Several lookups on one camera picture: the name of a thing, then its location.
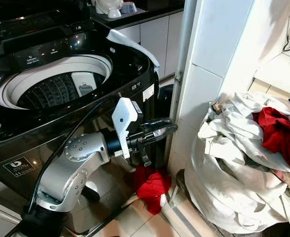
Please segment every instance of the kitchen counter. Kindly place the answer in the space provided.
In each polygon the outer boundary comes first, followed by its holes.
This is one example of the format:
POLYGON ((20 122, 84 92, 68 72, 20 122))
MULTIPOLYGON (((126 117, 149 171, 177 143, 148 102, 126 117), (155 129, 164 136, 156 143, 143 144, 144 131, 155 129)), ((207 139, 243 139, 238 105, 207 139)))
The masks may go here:
POLYGON ((119 30, 183 11, 184 0, 135 0, 135 5, 144 11, 127 17, 107 20, 104 14, 97 14, 93 8, 93 19, 111 29, 119 30))

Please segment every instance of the top-load washing machine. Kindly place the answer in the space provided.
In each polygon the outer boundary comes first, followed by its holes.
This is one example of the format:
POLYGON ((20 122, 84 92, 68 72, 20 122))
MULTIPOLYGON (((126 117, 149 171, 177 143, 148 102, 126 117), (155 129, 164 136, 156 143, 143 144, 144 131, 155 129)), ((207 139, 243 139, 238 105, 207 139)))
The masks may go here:
MULTIPOLYGON (((25 8, 31 15, 16 6, 13 19, 0 9, 0 181, 25 198, 48 157, 97 104, 105 101, 78 135, 113 127, 117 96, 136 101, 144 120, 154 117, 155 58, 90 19, 85 1, 75 2, 25 8)), ((133 193, 126 176, 113 162, 97 169, 87 186, 100 200, 80 196, 66 226, 80 234, 110 220, 133 193)))

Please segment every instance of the red garment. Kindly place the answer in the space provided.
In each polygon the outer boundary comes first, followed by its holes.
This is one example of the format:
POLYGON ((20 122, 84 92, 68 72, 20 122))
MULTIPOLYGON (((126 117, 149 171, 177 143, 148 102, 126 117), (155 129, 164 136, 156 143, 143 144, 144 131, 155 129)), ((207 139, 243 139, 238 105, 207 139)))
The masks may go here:
POLYGON ((134 190, 154 215, 161 211, 160 197, 171 187, 171 178, 166 171, 154 172, 150 167, 138 166, 134 172, 134 190))
POLYGON ((276 153, 281 152, 290 166, 290 121, 279 111, 266 107, 253 113, 253 120, 263 129, 262 146, 276 153))

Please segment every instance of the white fabric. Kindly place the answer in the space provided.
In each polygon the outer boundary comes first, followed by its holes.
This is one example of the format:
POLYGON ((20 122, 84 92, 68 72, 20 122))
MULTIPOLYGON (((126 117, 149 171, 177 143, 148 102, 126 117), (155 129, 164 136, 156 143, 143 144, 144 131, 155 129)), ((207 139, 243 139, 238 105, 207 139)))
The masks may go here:
POLYGON ((252 112, 267 106, 290 114, 290 107, 273 97, 247 93, 236 93, 210 123, 207 114, 185 168, 192 202, 209 221, 231 233, 290 223, 287 184, 265 171, 268 167, 290 172, 290 167, 281 154, 261 146, 263 132, 252 120, 252 112), (247 165, 245 154, 259 167, 247 165))
POLYGON ((109 34, 106 37, 109 41, 112 41, 114 43, 123 44, 132 48, 135 48, 141 52, 143 52, 155 65, 154 71, 158 73, 158 69, 160 68, 160 64, 158 60, 155 58, 155 56, 146 50, 143 46, 137 44, 135 41, 131 40, 130 38, 123 35, 121 32, 118 32, 117 30, 111 29, 109 34))

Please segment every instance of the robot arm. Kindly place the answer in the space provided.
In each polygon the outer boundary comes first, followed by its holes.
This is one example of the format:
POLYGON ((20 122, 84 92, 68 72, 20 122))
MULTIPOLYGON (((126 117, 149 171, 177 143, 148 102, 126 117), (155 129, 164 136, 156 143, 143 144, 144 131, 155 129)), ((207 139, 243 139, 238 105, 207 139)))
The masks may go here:
POLYGON ((87 178, 110 158, 128 158, 130 153, 140 152, 144 165, 150 165, 144 147, 173 133, 177 126, 168 118, 139 125, 141 119, 142 112, 136 102, 121 98, 112 115, 115 131, 83 134, 67 141, 62 153, 43 173, 36 208, 23 216, 19 235, 59 236, 87 178), (131 127, 139 127, 140 131, 129 134, 131 127))

